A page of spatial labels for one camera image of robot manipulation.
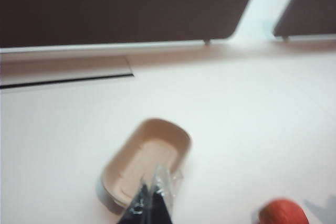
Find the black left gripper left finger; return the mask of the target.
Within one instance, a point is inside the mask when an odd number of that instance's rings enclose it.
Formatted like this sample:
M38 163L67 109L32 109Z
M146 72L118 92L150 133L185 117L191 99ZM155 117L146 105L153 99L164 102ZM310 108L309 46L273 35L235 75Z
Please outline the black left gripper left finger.
M141 179L136 195L133 197L117 224L145 223L149 198L150 192L148 185L144 179Z

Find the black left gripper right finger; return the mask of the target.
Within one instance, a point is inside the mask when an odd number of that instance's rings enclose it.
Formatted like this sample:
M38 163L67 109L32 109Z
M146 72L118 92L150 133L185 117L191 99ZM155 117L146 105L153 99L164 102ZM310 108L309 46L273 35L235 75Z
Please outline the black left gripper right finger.
M172 174L164 165L156 167L151 184L151 223L173 223L174 201L182 180L180 170Z

